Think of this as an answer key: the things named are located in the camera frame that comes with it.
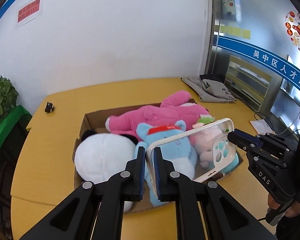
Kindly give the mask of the blue plush cat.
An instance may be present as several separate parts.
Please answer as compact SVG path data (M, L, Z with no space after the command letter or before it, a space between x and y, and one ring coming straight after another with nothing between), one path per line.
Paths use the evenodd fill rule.
M186 123L178 120L175 124L151 126L140 123L136 128L136 134L141 139L138 147L148 148L153 142L178 135L186 131ZM190 179L194 178L197 154L191 146L188 137L162 144L160 146L162 157L173 163L174 169Z

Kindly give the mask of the pink plush bear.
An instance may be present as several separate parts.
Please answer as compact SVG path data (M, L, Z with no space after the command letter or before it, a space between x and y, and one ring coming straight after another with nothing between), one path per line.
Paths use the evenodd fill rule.
M189 92L180 90L165 98L159 106L145 105L138 109L128 111L119 116L109 116L105 127L113 134L128 134L141 139L136 134L136 128L140 123L151 126L173 125L178 120L185 121L186 129L192 128L202 115L208 115L209 111L194 102L191 102Z

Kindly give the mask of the small black figurine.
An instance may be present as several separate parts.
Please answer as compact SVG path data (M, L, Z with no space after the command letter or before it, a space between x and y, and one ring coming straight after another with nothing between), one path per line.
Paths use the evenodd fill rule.
M52 113L55 109L55 106L51 102L46 103L46 107L44 109L45 113Z

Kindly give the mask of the grey folded cloth bag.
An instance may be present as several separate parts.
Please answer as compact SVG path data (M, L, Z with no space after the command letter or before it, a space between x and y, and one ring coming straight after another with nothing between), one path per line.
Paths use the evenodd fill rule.
M201 102L234 103L237 101L227 87L219 81L202 79L200 76L181 77L180 79L198 94Z

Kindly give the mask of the cartoon sheep poster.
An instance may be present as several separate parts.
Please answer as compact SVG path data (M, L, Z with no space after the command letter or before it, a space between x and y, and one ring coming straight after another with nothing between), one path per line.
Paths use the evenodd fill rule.
M241 22L241 0L222 0L222 18Z

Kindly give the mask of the white clear phone case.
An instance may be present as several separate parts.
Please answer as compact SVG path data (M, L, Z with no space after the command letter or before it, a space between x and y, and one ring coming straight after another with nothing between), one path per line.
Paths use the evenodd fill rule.
M146 149L149 188L154 193L157 178L154 174L154 150L173 163L174 169L196 182L204 182L218 174L228 174L239 164L236 146L228 140L234 131L231 119L223 118L208 124L198 122L185 130L185 122L168 126L139 124L137 135Z

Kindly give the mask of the green cloth shelf cover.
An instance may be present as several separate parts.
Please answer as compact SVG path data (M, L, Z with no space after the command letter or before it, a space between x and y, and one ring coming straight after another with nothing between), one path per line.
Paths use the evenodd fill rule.
M23 106L18 105L11 109L0 122L0 148L16 124L21 124L21 130L27 131L31 119L32 115Z

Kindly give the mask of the green potted plant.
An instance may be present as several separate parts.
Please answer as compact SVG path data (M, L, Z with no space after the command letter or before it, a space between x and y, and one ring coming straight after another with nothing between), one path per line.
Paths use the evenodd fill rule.
M4 119L9 111L17 105L19 93L12 85L10 79L0 77L0 122Z

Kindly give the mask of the blue banner on glass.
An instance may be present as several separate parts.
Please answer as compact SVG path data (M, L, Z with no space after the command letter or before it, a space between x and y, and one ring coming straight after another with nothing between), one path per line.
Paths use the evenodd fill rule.
M300 69L271 51L225 36L217 38L217 47L247 57L261 64L300 90Z

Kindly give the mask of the white paper envelope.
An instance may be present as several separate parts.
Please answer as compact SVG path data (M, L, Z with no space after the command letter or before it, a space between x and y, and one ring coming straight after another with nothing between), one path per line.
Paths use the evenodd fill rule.
M265 122L264 119L250 121L250 124L257 132L257 134L266 135L266 134L275 134L271 127Z

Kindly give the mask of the red wall notice sign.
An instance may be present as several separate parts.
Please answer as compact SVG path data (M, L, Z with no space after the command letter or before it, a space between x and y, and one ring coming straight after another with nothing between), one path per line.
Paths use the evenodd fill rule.
M43 13L43 0L30 0L23 4L17 12L16 28L20 28L23 25L36 19Z

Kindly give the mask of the white panda plush toy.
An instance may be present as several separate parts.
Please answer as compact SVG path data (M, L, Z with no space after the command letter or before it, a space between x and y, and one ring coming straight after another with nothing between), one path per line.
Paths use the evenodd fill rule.
M133 135L97 133L87 130L75 150L74 165L84 181L95 184L107 181L125 169L134 159L138 140Z

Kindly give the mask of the red festive window sticker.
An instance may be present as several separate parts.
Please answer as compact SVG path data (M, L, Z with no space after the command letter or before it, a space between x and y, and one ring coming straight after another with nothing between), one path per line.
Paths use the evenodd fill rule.
M300 14L296 10L287 13L285 27L293 45L300 51Z

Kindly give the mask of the pink teal piglet plush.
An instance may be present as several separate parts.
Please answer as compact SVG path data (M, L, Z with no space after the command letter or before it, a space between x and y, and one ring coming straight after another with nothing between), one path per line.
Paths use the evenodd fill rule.
M197 122L192 125L192 128L197 128L202 125L207 125L215 121L215 118L210 115L200 115ZM213 165L213 143L216 138L223 134L219 126L214 126L210 129L192 134L189 136L191 145L196 150L199 158L200 166L208 171L214 167ZM236 156L231 164L221 170L222 174L228 174L239 164L239 158Z

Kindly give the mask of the brown cardboard box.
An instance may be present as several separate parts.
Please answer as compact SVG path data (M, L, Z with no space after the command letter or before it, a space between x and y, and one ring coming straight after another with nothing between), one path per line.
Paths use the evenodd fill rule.
M152 105L159 106L160 104L161 103L155 103L155 104L152 104ZM96 111L96 112L87 113L84 116L84 119L83 119L83 122L82 122L81 130L80 130L80 134L79 134L79 139L75 143L74 154L72 156L73 161L74 161L74 156L75 156L75 150L78 147L78 145L80 144L81 136L83 135L83 133L85 131L94 130L97 133L110 133L110 132L107 131L107 129L105 127L106 119L109 116L112 116L112 115L119 116L119 115L121 115L123 113L126 113L128 111L138 109L142 106L144 106L144 105L113 108L113 109L105 109L105 110L100 110L100 111ZM75 170L75 178L74 178L75 187L79 187L79 185L81 185L83 182L84 182L84 180L80 177L80 175Z

